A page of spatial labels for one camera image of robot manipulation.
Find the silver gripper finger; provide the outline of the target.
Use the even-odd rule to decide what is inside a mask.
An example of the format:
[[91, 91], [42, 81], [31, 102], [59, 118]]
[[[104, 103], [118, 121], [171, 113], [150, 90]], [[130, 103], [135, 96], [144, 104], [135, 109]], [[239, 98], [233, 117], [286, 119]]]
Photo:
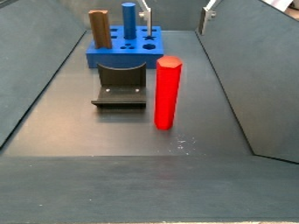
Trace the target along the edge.
[[206, 32], [206, 27], [209, 21], [217, 16], [217, 12], [214, 10], [215, 5], [219, 0], [210, 0], [207, 5], [202, 7], [200, 11], [200, 25], [199, 25], [199, 33], [200, 35]]
[[142, 12], [139, 16], [144, 19], [147, 25], [147, 35], [152, 35], [152, 9], [148, 7], [146, 0], [138, 0]]

